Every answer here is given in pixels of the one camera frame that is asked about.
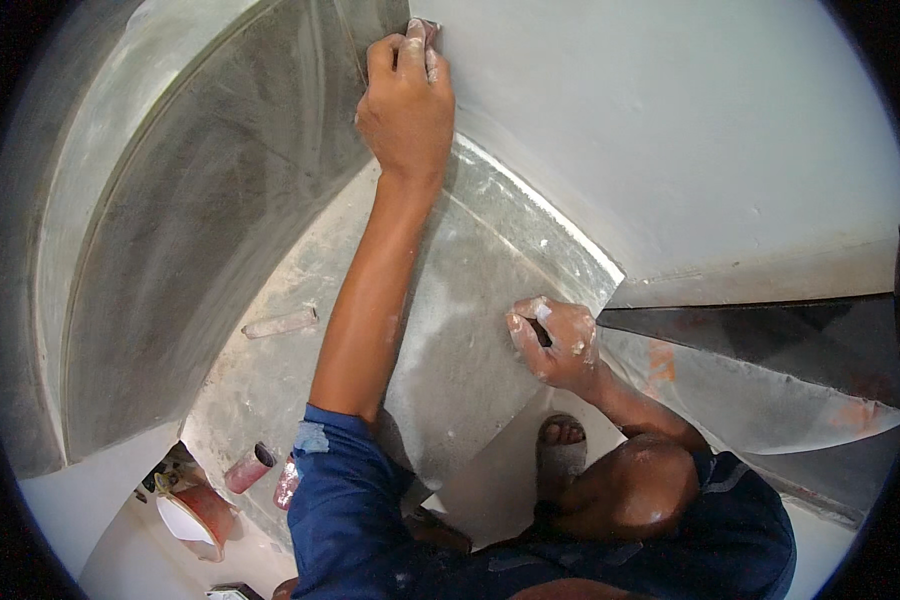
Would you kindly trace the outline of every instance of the worker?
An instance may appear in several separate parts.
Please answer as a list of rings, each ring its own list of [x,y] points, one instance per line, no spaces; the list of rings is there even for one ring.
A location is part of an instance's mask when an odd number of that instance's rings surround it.
[[[420,237],[444,180],[455,100],[450,65],[425,43],[418,19],[366,58],[356,127],[381,174],[293,446],[300,484],[287,514],[299,571],[292,597],[783,597],[796,551],[780,496],[617,379],[600,359],[586,307],[544,296],[517,301],[500,327],[543,383],[597,407],[627,440],[581,472],[580,453],[560,450],[585,443],[586,432],[569,415],[550,417],[539,432],[527,531],[474,553],[411,534],[399,503],[413,474],[374,434]]]

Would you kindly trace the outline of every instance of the dusty hand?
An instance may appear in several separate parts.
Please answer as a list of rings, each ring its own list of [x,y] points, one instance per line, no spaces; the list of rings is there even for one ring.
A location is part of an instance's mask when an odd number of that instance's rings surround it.
[[[425,44],[420,19],[366,51],[369,86],[357,104],[357,129],[384,174],[436,186],[453,141],[450,63]]]
[[[540,344],[536,321],[552,344]],[[557,302],[545,295],[518,300],[506,313],[506,328],[540,381],[584,397],[597,385],[600,352],[597,326],[587,306]]]

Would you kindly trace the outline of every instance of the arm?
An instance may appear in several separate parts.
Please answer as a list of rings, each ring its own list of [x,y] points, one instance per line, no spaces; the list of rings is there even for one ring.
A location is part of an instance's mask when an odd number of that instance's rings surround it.
[[[532,321],[547,332],[552,345],[540,345]],[[655,433],[689,452],[709,449],[704,436],[682,416],[613,375],[600,359],[596,323],[586,306],[543,295],[528,297],[506,314],[506,326],[532,373],[596,406],[627,438]]]
[[[327,325],[310,403],[373,426],[396,361],[420,235],[444,180],[454,95],[449,64],[425,49],[422,26],[385,37],[366,54],[369,86],[357,104],[357,128],[381,174]]]

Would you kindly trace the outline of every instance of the right hand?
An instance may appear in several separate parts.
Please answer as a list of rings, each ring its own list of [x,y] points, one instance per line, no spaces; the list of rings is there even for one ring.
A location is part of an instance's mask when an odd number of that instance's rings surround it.
[[[369,85],[356,123],[382,173],[439,188],[453,143],[450,63],[427,43],[420,19],[410,19],[406,35],[370,46],[366,68]]]
[[[540,345],[531,320],[547,332],[549,347]],[[587,306],[557,302],[545,295],[527,297],[506,313],[506,328],[537,379],[581,398],[596,390],[602,361],[597,325]]]

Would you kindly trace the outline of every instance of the blue shirt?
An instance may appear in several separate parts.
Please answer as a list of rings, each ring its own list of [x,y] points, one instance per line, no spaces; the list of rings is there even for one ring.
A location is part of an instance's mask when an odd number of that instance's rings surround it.
[[[357,416],[307,405],[287,513],[293,598],[500,599],[565,578],[660,599],[777,600],[797,551],[780,496],[732,453],[696,453],[700,494],[675,533],[637,542],[566,540],[463,554],[414,541],[399,503],[414,475]]]

